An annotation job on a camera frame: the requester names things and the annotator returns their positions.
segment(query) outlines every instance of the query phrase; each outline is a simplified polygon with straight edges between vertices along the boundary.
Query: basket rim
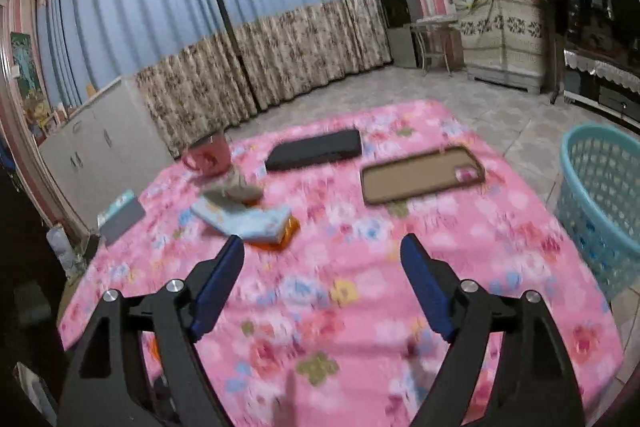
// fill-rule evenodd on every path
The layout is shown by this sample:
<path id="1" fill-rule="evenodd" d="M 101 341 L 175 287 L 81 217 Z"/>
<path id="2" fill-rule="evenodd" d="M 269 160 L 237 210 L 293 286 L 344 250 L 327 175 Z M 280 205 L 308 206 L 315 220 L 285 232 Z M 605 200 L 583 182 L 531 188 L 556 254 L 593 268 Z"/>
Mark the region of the basket rim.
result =
<path id="1" fill-rule="evenodd" d="M 571 165 L 571 160 L 569 159 L 569 141 L 579 133 L 582 133 L 586 130 L 598 130 L 609 133 L 613 136 L 616 136 L 619 140 L 626 142 L 630 145 L 631 148 L 636 148 L 640 151 L 640 142 L 637 142 L 630 136 L 627 136 L 622 131 L 612 127 L 610 125 L 600 125 L 597 123 L 587 123 L 583 125 L 579 125 L 574 127 L 571 131 L 566 133 L 562 138 L 562 147 L 560 148 L 560 162 L 562 167 L 562 174 L 565 178 L 569 178 L 570 184 L 572 186 L 572 190 L 576 190 L 582 197 L 584 204 L 581 205 L 583 210 L 587 215 L 595 222 L 597 222 L 601 229 L 607 230 L 607 232 L 614 235 L 620 243 L 625 248 L 632 250 L 638 254 L 640 254 L 640 243 L 635 239 L 631 238 L 630 235 L 623 232 L 623 230 L 612 222 L 601 210 L 598 204 L 593 201 L 586 188 L 582 185 L 580 178 L 578 178 L 578 174 L 575 172 L 574 166 Z"/>

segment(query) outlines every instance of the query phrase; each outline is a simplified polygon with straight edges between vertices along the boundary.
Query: blue gripper pad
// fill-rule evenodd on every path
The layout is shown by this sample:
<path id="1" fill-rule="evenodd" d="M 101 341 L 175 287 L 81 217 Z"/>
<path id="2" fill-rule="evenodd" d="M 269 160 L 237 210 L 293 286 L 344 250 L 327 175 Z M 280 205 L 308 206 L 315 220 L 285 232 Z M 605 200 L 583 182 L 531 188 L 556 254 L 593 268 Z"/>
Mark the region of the blue gripper pad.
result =
<path id="1" fill-rule="evenodd" d="M 456 328 L 450 320 L 449 298 L 429 270 L 428 259 L 414 235 L 402 238 L 400 261 L 429 326 L 447 342 L 452 341 Z"/>
<path id="2" fill-rule="evenodd" d="M 229 298 L 242 264 L 244 264 L 244 244 L 237 237 L 228 244 L 228 248 L 218 255 L 222 256 L 209 280 L 203 286 L 194 303 L 191 335 L 194 342 L 209 333 L 216 325 L 220 312 Z"/>

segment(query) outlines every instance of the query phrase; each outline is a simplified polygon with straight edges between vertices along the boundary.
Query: packet of tissues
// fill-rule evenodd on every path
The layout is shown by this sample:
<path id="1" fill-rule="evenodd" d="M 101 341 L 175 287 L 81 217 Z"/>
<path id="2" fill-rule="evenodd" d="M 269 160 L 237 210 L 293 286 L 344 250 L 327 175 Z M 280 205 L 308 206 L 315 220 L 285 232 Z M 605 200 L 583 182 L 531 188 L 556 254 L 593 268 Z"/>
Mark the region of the packet of tissues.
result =
<path id="1" fill-rule="evenodd" d="M 291 218 L 291 209 L 285 204 L 260 208 L 211 196 L 198 198 L 191 205 L 191 212 L 224 235 L 273 245 L 281 242 Z"/>

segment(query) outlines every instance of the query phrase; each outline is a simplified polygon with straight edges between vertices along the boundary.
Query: black case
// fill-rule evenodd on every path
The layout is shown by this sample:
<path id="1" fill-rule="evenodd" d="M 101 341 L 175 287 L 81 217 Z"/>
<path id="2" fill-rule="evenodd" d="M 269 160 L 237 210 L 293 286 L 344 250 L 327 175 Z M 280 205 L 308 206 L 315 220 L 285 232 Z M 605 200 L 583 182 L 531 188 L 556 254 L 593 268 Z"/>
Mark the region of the black case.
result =
<path id="1" fill-rule="evenodd" d="M 264 166 L 268 171 L 287 171 L 361 155 L 360 131 L 346 129 L 280 143 L 273 148 Z"/>

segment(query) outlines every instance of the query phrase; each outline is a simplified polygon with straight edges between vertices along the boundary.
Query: mug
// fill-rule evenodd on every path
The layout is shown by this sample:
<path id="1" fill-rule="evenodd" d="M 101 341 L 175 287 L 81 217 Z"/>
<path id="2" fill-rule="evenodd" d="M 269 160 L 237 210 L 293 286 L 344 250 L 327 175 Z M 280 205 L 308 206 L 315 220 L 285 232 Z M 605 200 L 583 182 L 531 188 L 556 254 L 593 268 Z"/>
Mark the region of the mug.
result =
<path id="1" fill-rule="evenodd" d="M 224 132 L 199 139 L 182 152 L 182 163 L 204 176 L 220 176 L 231 168 L 231 151 Z"/>

